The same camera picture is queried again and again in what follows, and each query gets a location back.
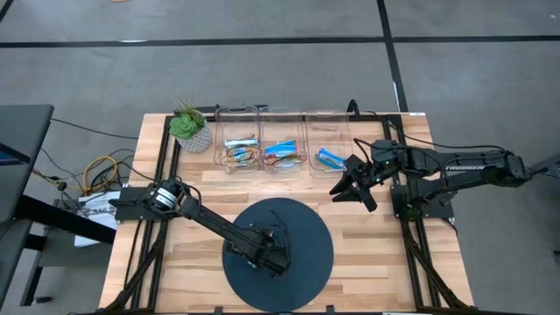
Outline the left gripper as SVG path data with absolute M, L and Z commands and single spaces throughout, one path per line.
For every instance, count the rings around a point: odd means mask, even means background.
M 226 230 L 227 251 L 243 257 L 254 268 L 281 276 L 291 265 L 288 246 L 275 241 L 268 229 L 230 227 Z

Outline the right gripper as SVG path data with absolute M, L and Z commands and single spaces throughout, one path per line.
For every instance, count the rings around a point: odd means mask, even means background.
M 333 202 L 362 202 L 364 191 L 383 185 L 384 179 L 371 162 L 365 162 L 356 155 L 344 161 L 346 171 L 339 182 L 329 191 Z

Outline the blue granola bar orange picture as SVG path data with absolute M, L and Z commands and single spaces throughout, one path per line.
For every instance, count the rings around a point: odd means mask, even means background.
M 265 156 L 283 158 L 289 155 L 297 154 L 298 147 L 295 140 L 284 141 L 268 146 L 264 150 Z

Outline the silver and green granola bar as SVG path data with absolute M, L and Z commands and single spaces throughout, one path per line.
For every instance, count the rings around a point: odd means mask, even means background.
M 259 140 L 256 137 L 248 137 L 243 139 L 229 139 L 224 142 L 224 146 L 228 149 L 242 146 L 258 146 Z

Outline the round dark woven placemat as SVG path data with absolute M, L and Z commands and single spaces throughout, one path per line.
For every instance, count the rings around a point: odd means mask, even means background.
M 230 287 L 246 304 L 264 312 L 289 312 L 310 303 L 325 287 L 333 268 L 333 240 L 320 216 L 287 198 L 263 199 L 246 208 L 234 224 L 282 225 L 287 229 L 290 267 L 281 276 L 253 268 L 222 248 L 222 265 Z

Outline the clear plastic bin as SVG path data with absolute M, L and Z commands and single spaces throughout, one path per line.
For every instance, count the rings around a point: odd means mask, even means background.
M 261 155 L 259 114 L 259 108 L 253 105 L 224 107 L 216 110 L 214 132 L 215 151 L 213 161 L 221 167 L 225 173 L 255 172 L 259 169 Z M 256 137 L 259 140 L 259 145 L 254 146 L 258 149 L 258 152 L 254 154 L 258 159 L 256 162 L 258 168 L 254 171 L 228 171 L 227 165 L 225 164 L 228 148 L 224 146 L 224 142 L 229 139 L 243 139 L 248 137 Z
M 261 164 L 263 169 L 270 174 L 299 172 L 308 158 L 305 148 L 305 138 L 303 132 L 303 117 L 299 108 L 288 109 L 276 106 L 262 108 L 260 118 L 260 142 L 261 142 Z M 284 141 L 295 140 L 297 142 L 298 153 L 304 156 L 304 161 L 300 165 L 290 169 L 275 170 L 267 167 L 264 160 L 266 147 Z
M 320 148 L 325 148 L 344 162 L 354 153 L 348 113 L 333 110 L 305 113 L 304 136 L 309 154 L 310 175 L 316 179 L 339 179 L 346 168 L 330 169 L 316 159 L 316 154 Z

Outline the succulent in triangle-pattern pot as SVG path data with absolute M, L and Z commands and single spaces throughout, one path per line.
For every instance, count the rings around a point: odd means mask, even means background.
M 179 146 L 188 153 L 201 153 L 212 144 L 212 131 L 203 113 L 196 109 L 194 95 L 177 99 L 169 133 L 176 138 Z

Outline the white printed cardboard box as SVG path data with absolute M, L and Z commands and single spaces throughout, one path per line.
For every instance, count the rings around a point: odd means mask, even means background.
M 79 203 L 81 205 L 81 210 L 79 214 L 82 217 L 87 217 L 91 221 L 116 230 L 116 207 L 110 205 L 109 201 L 117 200 L 120 195 L 120 191 L 113 191 L 95 193 L 90 197 L 80 197 Z

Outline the dark side desk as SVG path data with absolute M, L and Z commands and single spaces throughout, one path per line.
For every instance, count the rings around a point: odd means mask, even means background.
M 18 202 L 52 114 L 50 104 L 0 105 L 0 309 L 32 227 L 18 218 Z

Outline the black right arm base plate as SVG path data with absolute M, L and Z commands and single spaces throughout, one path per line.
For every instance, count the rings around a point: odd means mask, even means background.
M 395 216 L 407 221 L 420 218 L 450 219 L 454 216 L 451 199 L 455 192 L 439 194 L 433 199 L 412 197 L 405 185 L 396 185 L 390 189 Z

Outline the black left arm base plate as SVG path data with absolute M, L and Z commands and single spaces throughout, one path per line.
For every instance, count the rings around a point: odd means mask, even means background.
M 180 195 L 179 189 L 169 189 L 148 185 L 126 187 L 121 190 L 119 198 L 108 201 L 116 208 L 118 221 L 161 221 L 163 212 L 169 211 Z

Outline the black desk frame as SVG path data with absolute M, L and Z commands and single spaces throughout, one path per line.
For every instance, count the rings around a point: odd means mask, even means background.
M 87 263 L 112 245 L 116 236 L 113 228 L 25 195 L 17 203 L 9 223 L 16 229 L 16 240 L 7 244 L 15 257 L 7 263 L 7 278 L 1 285 L 5 291 L 11 285 L 22 251 L 36 252 L 21 297 L 22 306 L 52 300 L 36 295 L 43 268 Z

